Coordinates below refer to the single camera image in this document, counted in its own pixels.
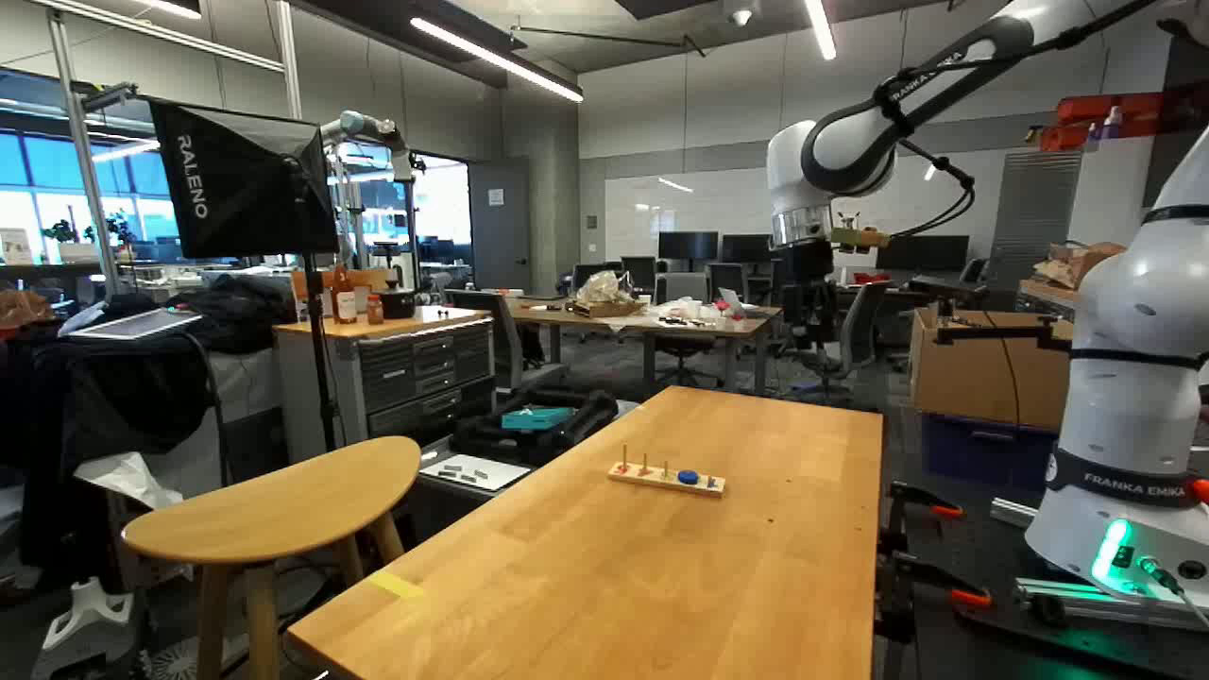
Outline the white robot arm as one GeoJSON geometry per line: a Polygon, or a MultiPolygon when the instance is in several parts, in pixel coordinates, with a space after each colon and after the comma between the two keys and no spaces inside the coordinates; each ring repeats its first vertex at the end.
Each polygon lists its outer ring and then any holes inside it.
{"type": "MultiPolygon", "coordinates": [[[[765,139],[773,234],[818,238],[840,197],[864,197],[891,156],[949,105],[1026,55],[1068,49],[1153,4],[1010,0],[864,97],[765,139]]],[[[1195,474],[1209,361],[1209,132],[1167,175],[1134,243],[1095,263],[1068,341],[1046,491],[1024,544],[1098,591],[1206,605],[1209,505],[1195,474]]]]}

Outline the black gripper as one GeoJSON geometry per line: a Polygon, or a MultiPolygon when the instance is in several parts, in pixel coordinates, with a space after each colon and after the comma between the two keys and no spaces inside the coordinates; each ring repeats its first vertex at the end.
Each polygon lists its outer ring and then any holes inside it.
{"type": "Polygon", "coordinates": [[[830,315],[833,253],[826,238],[792,243],[779,253],[779,301],[791,319],[830,315]]]}

